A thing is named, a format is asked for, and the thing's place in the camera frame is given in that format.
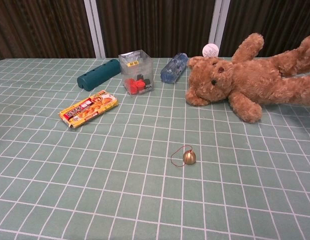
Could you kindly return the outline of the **black plastic piece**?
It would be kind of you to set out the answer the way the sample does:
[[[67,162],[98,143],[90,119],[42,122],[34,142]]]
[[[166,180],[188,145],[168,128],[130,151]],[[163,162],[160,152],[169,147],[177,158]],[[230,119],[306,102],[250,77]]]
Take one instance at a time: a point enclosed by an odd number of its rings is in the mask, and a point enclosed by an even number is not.
[[[150,79],[144,78],[142,74],[137,75],[135,85],[137,87],[138,93],[144,93],[153,90],[153,85]]]

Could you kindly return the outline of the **red plastic piece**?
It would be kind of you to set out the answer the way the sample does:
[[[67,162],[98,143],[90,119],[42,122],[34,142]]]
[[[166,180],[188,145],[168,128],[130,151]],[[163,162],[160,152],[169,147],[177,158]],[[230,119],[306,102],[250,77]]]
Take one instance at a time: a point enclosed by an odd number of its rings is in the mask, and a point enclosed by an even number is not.
[[[131,95],[140,93],[145,88],[145,85],[142,79],[134,80],[133,78],[128,78],[124,81],[124,86]]]

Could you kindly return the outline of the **clear plastic water bottle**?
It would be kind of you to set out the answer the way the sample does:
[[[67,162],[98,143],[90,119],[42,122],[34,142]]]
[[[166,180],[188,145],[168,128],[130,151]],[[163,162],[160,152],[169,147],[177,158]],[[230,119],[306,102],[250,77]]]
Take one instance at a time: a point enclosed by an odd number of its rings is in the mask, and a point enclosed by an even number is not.
[[[160,77],[164,83],[174,84],[186,68],[188,56],[180,52],[176,54],[161,71]]]

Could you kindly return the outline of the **clear bag red items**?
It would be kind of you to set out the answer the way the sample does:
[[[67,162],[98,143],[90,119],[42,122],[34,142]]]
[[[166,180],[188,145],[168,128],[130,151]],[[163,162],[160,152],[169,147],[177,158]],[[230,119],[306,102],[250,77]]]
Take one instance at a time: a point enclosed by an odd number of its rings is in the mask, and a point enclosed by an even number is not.
[[[150,79],[154,90],[153,61],[143,50],[140,49],[120,54],[118,57],[121,68],[123,86],[126,79],[133,78],[134,80],[137,80],[137,75],[142,74],[145,79]],[[135,95],[142,95],[147,92],[138,93]]]

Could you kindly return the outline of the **yellow curry roux box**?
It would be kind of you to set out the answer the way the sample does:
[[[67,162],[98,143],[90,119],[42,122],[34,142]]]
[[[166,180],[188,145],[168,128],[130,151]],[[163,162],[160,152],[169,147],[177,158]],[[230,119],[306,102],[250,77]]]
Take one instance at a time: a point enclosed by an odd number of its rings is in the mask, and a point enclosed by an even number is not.
[[[117,105],[118,100],[102,90],[60,111],[59,117],[68,127],[77,128]]]

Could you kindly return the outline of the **teal cylindrical holder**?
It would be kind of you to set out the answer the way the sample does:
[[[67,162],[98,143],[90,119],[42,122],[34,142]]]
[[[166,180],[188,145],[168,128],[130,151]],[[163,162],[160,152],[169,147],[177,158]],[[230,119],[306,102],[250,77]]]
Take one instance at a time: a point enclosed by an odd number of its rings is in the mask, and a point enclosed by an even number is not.
[[[111,59],[110,61],[77,77],[77,84],[79,88],[89,92],[120,72],[119,61]]]

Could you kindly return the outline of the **green checked tablecloth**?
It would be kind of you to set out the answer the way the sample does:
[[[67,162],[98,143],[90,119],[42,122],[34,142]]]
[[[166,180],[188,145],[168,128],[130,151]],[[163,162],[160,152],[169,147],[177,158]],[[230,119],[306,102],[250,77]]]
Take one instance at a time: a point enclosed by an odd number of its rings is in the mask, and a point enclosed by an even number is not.
[[[0,61],[0,240],[310,240],[310,107],[193,107],[167,62],[146,94],[99,86],[118,106],[71,129],[59,112],[103,60]]]

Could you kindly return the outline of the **white round disc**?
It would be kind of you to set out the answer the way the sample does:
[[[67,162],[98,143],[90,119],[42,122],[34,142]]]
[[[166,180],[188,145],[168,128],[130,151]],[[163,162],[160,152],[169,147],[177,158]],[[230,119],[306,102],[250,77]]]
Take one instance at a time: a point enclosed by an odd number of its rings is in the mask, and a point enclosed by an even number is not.
[[[202,49],[202,55],[204,57],[218,57],[219,48],[213,43],[206,44]]]

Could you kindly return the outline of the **brown teddy bear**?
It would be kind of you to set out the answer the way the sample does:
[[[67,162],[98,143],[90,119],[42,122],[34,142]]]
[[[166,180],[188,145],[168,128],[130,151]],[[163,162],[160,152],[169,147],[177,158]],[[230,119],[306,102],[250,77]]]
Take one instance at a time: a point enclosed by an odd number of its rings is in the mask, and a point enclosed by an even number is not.
[[[231,60],[190,58],[186,102],[206,106],[228,100],[233,112],[246,123],[261,119],[262,105],[310,106],[310,35],[293,50],[257,58],[263,45],[263,36],[252,33]]]

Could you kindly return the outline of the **white partition post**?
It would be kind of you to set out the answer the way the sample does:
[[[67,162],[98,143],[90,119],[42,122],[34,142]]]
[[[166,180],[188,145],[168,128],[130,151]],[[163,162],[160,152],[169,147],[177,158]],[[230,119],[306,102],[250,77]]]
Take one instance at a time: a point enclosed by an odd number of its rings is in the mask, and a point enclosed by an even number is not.
[[[227,14],[231,0],[215,0],[213,17],[209,33],[209,43],[214,43],[220,49]]]
[[[106,57],[96,0],[84,0],[94,52],[97,59]]]

